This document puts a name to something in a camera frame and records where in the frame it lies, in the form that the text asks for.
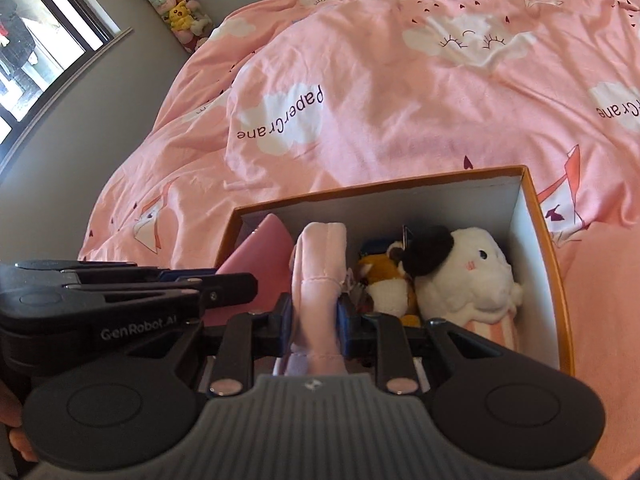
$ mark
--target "box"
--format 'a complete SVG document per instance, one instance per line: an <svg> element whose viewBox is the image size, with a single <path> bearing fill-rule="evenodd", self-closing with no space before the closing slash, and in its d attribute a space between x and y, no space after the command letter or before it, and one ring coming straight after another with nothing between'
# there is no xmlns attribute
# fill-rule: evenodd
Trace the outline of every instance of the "box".
<svg viewBox="0 0 640 480"><path fill-rule="evenodd" d="M268 214L282 220L294 239L310 222L347 227L347 264L353 267L366 240L415 235L421 226L489 231L524 290L516 316L520 351L574 374L571 330L558 263L529 170L507 166L394 180L316 192L237 208L226 226L216 266Z"/></svg>

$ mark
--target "window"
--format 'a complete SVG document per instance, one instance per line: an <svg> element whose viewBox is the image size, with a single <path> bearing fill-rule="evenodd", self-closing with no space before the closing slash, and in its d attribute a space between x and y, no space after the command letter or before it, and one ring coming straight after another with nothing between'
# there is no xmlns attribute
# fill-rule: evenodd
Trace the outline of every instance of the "window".
<svg viewBox="0 0 640 480"><path fill-rule="evenodd" d="M0 0L0 160L112 38L84 0Z"/></svg>

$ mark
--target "window frame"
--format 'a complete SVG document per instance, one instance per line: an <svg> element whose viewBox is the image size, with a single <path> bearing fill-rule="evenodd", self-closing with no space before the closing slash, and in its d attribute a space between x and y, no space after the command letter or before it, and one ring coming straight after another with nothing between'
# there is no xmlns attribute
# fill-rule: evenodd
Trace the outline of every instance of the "window frame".
<svg viewBox="0 0 640 480"><path fill-rule="evenodd" d="M56 93L71 79L74 75L91 59L93 59L107 44L114 39L113 33L104 25L104 23L93 12L91 7L85 2L85 0L68 0L74 7L76 12L80 14L82 19L86 22L89 28L94 34L102 41L103 45L94 50L89 45L87 40L78 32L78 30L72 25L69 19L60 11L58 6L53 0L41 0L42 3L49 9L53 16L58 20L60 25L78 42L78 44L84 50L84 54L76 59L58 78L53 81L49 87L42 92L36 102L31 106L25 116L18 120L11 113L11 111L0 105L0 118L7 123L11 128L11 132L0 142L0 162L11 151L12 146L20 139L23 132L30 126L31 122L37 117L40 111L47 106L49 101L56 95Z"/></svg>

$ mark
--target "yellow plush toy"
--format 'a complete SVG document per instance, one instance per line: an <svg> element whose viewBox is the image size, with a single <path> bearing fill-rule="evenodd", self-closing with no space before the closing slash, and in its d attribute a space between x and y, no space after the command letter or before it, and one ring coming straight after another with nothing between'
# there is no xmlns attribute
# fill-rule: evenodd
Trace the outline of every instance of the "yellow plush toy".
<svg viewBox="0 0 640 480"><path fill-rule="evenodd" d="M186 1L181 1L169 11L171 30L188 30L194 21Z"/></svg>
<svg viewBox="0 0 640 480"><path fill-rule="evenodd" d="M420 326L414 290L391 258L395 248L402 248L402 244L395 242L386 253L368 254L361 258L357 274L367 284L365 290L373 300L375 312L399 317L405 326Z"/></svg>

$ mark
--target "ribbed surface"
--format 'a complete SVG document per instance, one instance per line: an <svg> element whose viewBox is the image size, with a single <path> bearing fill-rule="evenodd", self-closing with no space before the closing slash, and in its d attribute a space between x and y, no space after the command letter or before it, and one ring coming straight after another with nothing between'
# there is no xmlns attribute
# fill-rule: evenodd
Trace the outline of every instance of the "ribbed surface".
<svg viewBox="0 0 640 480"><path fill-rule="evenodd" d="M165 455L111 474L44 465L29 480L604 480L585 461L556 471L508 472L443 439L421 403L373 387L369 376L261 376L242 397L217 399Z"/></svg>

